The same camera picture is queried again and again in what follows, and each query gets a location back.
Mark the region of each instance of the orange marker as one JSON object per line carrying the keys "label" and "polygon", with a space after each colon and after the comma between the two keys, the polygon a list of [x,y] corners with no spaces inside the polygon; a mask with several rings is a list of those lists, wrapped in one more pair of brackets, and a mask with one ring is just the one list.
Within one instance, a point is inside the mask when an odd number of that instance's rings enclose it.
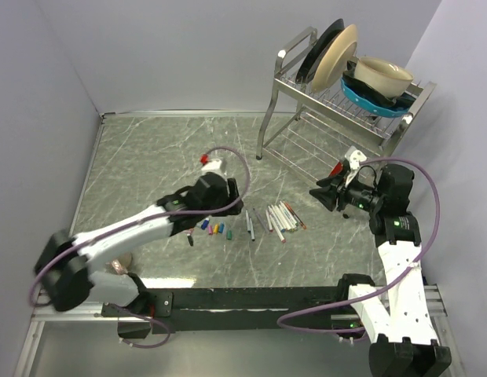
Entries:
{"label": "orange marker", "polygon": [[284,203],[287,209],[291,212],[291,214],[298,220],[299,224],[303,229],[306,229],[306,225],[303,221],[301,221],[301,218],[294,212],[294,210],[291,208],[291,206],[288,203]]}

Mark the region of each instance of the black plate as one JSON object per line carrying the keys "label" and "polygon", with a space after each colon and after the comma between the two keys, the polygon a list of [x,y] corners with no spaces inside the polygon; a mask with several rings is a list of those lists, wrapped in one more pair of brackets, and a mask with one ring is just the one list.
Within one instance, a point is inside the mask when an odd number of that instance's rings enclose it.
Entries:
{"label": "black plate", "polygon": [[296,73],[296,83],[308,83],[313,80],[315,71],[317,70],[320,61],[328,51],[331,44],[334,42],[339,33],[345,30],[345,24],[343,18],[340,18],[333,22],[324,33],[317,40],[313,48],[306,55],[305,60],[299,67],[298,73]]}
{"label": "black plate", "polygon": [[355,66],[357,64],[353,61],[347,63],[347,70],[343,72],[343,80],[346,86],[353,90],[359,96],[371,101],[376,106],[382,108],[410,108],[415,98],[407,93],[403,93],[397,98],[388,98],[383,96],[377,90],[371,88],[365,82],[355,79],[353,77],[353,72],[355,71]]}

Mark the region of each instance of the cream bowl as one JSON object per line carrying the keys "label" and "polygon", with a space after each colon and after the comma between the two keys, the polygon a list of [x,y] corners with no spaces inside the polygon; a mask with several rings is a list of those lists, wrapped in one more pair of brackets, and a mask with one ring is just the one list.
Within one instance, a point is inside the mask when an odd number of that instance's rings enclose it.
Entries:
{"label": "cream bowl", "polygon": [[399,97],[413,81],[410,71],[377,57],[361,57],[353,77],[388,98]]}

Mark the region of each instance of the white marker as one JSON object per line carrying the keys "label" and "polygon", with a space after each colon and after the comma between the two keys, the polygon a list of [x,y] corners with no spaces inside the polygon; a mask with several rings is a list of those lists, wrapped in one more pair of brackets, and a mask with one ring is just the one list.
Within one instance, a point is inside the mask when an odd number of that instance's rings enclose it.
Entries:
{"label": "white marker", "polygon": [[278,218],[276,218],[275,216],[275,213],[273,212],[273,208],[272,207],[268,207],[268,213],[269,213],[269,217],[271,218],[272,220],[272,224],[275,222],[275,225],[276,227],[281,231],[281,232],[285,232],[285,228],[281,225],[280,221],[278,221]]}
{"label": "white marker", "polygon": [[285,218],[284,214],[282,214],[282,211],[279,209],[277,206],[272,206],[272,208],[275,210],[276,216],[279,218],[279,221],[282,223],[284,228],[286,230],[292,230],[291,224],[289,224],[289,221]]}
{"label": "white marker", "polygon": [[292,224],[294,228],[298,227],[298,223],[296,220],[292,217],[291,212],[285,207],[285,204],[280,202],[280,208],[282,209],[282,212],[284,212],[285,217],[288,219],[288,221]]}
{"label": "white marker", "polygon": [[266,220],[268,221],[268,229],[270,232],[272,232],[273,231],[272,220],[271,218],[269,218],[268,210],[265,210],[265,212],[266,212]]}
{"label": "white marker", "polygon": [[251,232],[251,223],[249,222],[249,213],[245,210],[245,221],[247,222],[247,231]]}
{"label": "white marker", "polygon": [[282,243],[285,243],[285,238],[284,238],[284,236],[282,236],[282,232],[280,231],[280,228],[276,224],[275,218],[271,218],[271,221],[272,221],[272,226],[275,229],[275,233],[278,234],[278,238],[280,238],[280,241]]}
{"label": "white marker", "polygon": [[251,224],[251,240],[256,241],[256,237],[254,237],[254,226],[252,225],[252,218],[249,218],[249,224]]}

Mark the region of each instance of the blue marker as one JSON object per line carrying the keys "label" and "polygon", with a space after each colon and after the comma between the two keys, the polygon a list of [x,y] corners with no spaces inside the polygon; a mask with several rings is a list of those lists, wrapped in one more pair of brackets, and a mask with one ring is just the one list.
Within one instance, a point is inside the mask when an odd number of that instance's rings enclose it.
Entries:
{"label": "blue marker", "polygon": [[206,218],[205,220],[203,220],[202,226],[200,226],[200,228],[205,230],[208,225],[209,225],[209,219]]}

